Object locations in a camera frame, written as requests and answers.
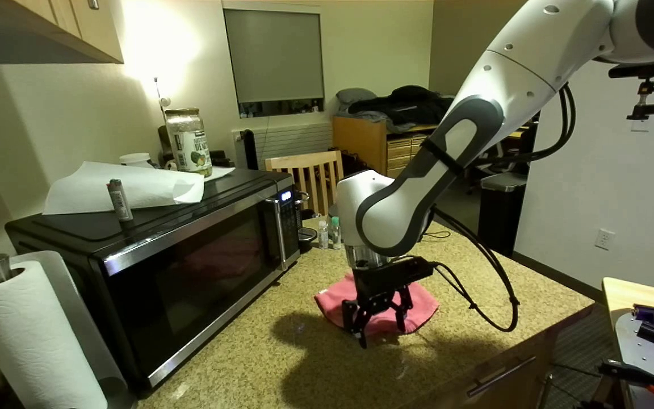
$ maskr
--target pink towel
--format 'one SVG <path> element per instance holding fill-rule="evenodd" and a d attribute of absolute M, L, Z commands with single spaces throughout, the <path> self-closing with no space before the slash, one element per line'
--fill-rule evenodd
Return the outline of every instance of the pink towel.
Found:
<path fill-rule="evenodd" d="M 438 305 L 434 296 L 428 293 L 417 281 L 408 285 L 408 293 L 413 297 L 413 310 L 406 312 L 404 332 L 416 332 L 436 313 Z M 344 328 L 344 301 L 355 297 L 356 297 L 355 278 L 345 274 L 345 280 L 321 290 L 316 296 L 316 303 L 330 322 Z M 395 310 L 374 313 L 365 328 L 365 337 L 390 337 L 390 335 L 399 335 L 395 322 Z"/>

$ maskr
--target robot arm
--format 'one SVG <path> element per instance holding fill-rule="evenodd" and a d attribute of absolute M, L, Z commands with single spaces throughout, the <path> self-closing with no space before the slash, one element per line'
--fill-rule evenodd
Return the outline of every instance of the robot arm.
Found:
<path fill-rule="evenodd" d="M 588 59 L 654 63 L 654 0 L 529 0 L 483 50 L 395 181 L 377 173 L 341 181 L 352 269 L 367 271 L 408 253 L 438 194 L 529 120 Z"/>

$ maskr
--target wooden chair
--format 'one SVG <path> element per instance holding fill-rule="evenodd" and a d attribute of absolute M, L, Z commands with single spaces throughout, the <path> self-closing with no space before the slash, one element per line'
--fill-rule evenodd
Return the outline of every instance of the wooden chair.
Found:
<path fill-rule="evenodd" d="M 306 194 L 303 209 L 321 215 L 330 214 L 337 202 L 337 185 L 344 179 L 344 154 L 339 151 L 269 157 L 263 165 L 265 170 L 290 173 L 297 188 Z"/>

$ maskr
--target microwave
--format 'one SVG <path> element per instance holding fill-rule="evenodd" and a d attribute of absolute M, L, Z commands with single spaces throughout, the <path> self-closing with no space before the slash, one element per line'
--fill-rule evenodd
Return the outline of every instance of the microwave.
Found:
<path fill-rule="evenodd" d="M 198 204 L 30 215 L 6 223 L 17 253 L 63 256 L 132 394 L 148 396 L 300 256 L 289 174 L 235 170 Z"/>

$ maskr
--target kitchen counter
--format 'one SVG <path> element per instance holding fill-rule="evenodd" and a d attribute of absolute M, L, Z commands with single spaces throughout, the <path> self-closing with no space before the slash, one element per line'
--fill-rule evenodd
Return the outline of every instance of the kitchen counter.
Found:
<path fill-rule="evenodd" d="M 505 285 L 464 237 L 434 223 L 412 254 L 447 263 L 489 316 L 508 322 Z M 138 407 L 536 403 L 557 332 L 584 319 L 592 301 L 500 260 L 520 301 L 514 332 L 490 328 L 440 274 L 432 274 L 420 285 L 438 301 L 436 316 L 416 335 L 371 341 L 363 349 L 330 326 L 313 301 L 347 274 L 345 254 L 313 247 Z"/>

